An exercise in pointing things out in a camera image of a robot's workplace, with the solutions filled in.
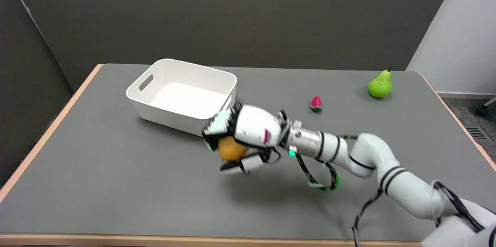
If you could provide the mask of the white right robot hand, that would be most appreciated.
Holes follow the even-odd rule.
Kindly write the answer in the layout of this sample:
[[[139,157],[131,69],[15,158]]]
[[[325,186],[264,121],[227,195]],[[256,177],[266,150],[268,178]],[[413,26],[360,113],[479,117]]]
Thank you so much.
[[[201,134],[209,150],[222,156],[222,174],[247,176],[260,166],[280,160],[278,150],[289,129],[285,111],[274,116],[260,107],[237,103],[213,116]]]

